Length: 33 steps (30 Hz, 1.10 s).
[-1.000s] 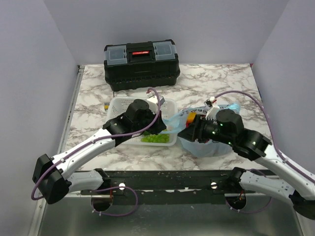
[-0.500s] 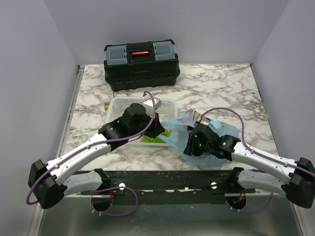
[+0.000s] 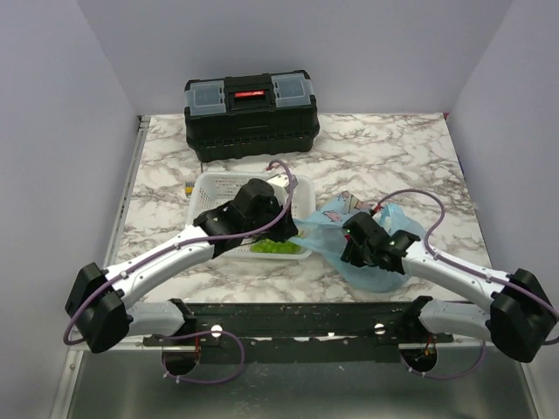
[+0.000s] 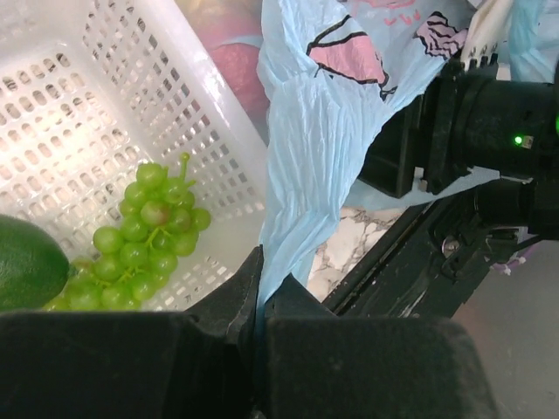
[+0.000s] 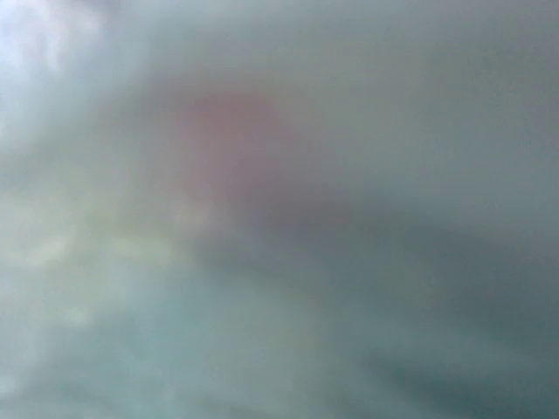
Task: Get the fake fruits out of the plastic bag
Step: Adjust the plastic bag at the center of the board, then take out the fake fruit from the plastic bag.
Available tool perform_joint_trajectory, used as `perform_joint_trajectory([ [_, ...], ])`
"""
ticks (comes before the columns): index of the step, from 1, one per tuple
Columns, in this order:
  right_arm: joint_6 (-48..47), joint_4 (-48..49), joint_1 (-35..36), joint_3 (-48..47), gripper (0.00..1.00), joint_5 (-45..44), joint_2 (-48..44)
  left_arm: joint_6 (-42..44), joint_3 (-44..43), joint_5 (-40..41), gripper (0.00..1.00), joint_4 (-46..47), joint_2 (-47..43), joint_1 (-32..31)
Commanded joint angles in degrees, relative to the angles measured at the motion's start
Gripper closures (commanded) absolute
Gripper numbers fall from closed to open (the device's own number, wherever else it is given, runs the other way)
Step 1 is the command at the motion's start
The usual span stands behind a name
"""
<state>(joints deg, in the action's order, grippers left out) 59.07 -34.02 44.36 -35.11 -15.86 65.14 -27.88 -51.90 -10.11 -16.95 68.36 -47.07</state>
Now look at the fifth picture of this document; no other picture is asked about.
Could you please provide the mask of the light blue plastic bag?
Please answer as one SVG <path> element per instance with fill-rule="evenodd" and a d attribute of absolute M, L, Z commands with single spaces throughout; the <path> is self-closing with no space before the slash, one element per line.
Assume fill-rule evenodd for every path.
<path fill-rule="evenodd" d="M 177 179 L 272 101 L 293 186 Z M 4 1 L 4 418 L 555 418 L 555 1 Z"/>

